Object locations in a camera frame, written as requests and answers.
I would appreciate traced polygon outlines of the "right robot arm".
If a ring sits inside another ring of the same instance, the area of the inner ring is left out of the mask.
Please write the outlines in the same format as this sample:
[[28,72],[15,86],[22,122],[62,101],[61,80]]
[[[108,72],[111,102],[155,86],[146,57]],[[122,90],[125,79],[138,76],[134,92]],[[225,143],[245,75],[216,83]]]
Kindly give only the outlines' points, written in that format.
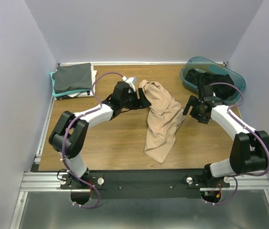
[[269,135],[246,124],[232,111],[232,106],[216,98],[211,85],[199,86],[198,96],[190,96],[183,115],[198,122],[217,122],[231,137],[229,158],[204,166],[202,179],[209,183],[215,178],[237,175],[263,176],[269,172]]

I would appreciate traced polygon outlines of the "beige t shirt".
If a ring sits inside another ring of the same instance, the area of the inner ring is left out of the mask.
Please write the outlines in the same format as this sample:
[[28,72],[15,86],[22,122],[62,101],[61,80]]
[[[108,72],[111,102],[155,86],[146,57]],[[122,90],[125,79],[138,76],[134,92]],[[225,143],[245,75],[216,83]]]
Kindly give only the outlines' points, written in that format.
[[151,103],[144,153],[162,164],[175,144],[176,131],[186,118],[184,109],[158,82],[142,80],[139,87]]

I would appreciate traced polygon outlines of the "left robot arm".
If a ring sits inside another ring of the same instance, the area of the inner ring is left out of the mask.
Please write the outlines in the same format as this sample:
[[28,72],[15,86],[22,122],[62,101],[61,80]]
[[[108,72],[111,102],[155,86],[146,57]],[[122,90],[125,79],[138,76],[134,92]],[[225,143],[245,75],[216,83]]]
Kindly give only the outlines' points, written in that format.
[[50,134],[49,143],[61,153],[61,160],[67,171],[82,180],[88,173],[88,167],[81,157],[87,131],[116,118],[124,108],[138,110],[150,106],[142,88],[136,90],[131,83],[119,81],[113,93],[98,106],[79,113],[63,112]]

